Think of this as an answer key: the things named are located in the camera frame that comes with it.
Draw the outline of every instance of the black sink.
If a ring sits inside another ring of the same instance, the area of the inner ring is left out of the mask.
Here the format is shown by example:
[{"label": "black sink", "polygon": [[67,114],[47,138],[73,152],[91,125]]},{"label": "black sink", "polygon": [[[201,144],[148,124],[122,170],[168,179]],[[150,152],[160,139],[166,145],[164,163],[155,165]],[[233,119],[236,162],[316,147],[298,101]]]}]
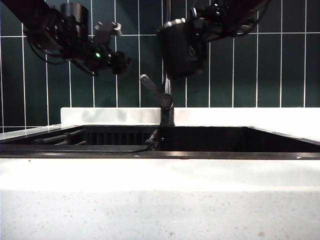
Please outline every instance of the black sink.
[{"label": "black sink", "polygon": [[30,152],[134,154],[146,151],[166,152],[167,155],[170,152],[320,153],[320,142],[253,127],[91,125],[0,141],[0,154],[6,156],[8,153],[21,155]]}]

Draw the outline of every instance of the backsplash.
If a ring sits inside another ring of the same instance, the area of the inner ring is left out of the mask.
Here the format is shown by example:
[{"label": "backsplash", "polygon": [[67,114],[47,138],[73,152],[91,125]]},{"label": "backsplash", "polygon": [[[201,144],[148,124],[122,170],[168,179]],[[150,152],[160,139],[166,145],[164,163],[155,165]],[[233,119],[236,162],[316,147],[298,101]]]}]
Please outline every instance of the backsplash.
[{"label": "backsplash", "polygon": [[[47,0],[60,6],[66,0]],[[60,123],[61,107],[156,107],[139,83],[163,77],[156,29],[161,0],[75,0],[89,9],[90,34],[98,21],[116,21],[123,36],[111,48],[132,58],[128,71],[98,77],[72,64],[48,65],[28,46],[22,25],[1,3],[0,131]],[[172,0],[173,17],[193,0]],[[209,5],[198,0],[197,7]],[[255,32],[208,44],[203,74],[173,83],[177,107],[320,107],[320,0],[273,0]]]}]

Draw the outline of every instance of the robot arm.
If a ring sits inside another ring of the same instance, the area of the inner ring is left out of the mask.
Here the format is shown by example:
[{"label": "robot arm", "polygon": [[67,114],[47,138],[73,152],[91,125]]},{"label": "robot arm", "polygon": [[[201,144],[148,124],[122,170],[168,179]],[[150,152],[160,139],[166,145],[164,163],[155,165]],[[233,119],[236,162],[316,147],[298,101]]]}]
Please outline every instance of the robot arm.
[{"label": "robot arm", "polygon": [[[205,9],[192,7],[188,19],[175,19],[158,30],[163,63],[171,79],[203,71],[206,43],[243,37],[263,18],[271,0],[213,0]],[[254,16],[258,10],[259,19]]]},{"label": "robot arm", "polygon": [[[2,0],[23,23],[24,33],[34,53],[49,64],[71,61],[87,74],[98,75],[100,70],[112,68],[114,74],[123,73],[130,63],[123,52],[112,52],[110,37],[121,35],[121,25],[99,22],[95,37],[88,38],[88,10],[78,3],[66,3],[61,11],[50,8],[44,0]],[[50,62],[43,54],[63,59]]]}]

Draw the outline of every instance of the white countertop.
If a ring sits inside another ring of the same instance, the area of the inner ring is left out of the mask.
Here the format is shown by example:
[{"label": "white countertop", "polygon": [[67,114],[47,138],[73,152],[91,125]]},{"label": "white countertop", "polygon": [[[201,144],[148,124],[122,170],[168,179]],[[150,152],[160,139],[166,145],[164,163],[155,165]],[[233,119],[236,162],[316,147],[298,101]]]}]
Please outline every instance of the white countertop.
[{"label": "white countertop", "polygon": [[318,240],[320,161],[2,159],[1,240]]}]

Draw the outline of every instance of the black cable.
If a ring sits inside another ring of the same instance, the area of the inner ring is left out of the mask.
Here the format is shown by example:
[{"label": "black cable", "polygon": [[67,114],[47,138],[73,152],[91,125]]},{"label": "black cable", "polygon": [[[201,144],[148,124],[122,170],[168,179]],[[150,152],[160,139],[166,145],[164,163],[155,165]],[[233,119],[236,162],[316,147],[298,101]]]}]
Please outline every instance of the black cable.
[{"label": "black cable", "polygon": [[92,71],[89,71],[88,69],[86,69],[81,63],[77,62],[76,60],[71,60],[71,62],[78,68],[80,69],[81,71],[83,71],[84,73],[90,75],[90,76],[99,76],[98,73],[96,72],[92,72]]},{"label": "black cable", "polygon": [[65,61],[59,61],[59,62],[51,62],[51,61],[48,61],[46,60],[45,58],[43,58],[39,53],[36,52],[36,50],[34,49],[33,45],[31,44],[29,38],[27,37],[27,42],[31,48],[31,50],[33,51],[33,53],[38,57],[40,58],[42,61],[46,62],[47,64],[52,64],[52,65],[61,65],[61,64],[64,64]]}]

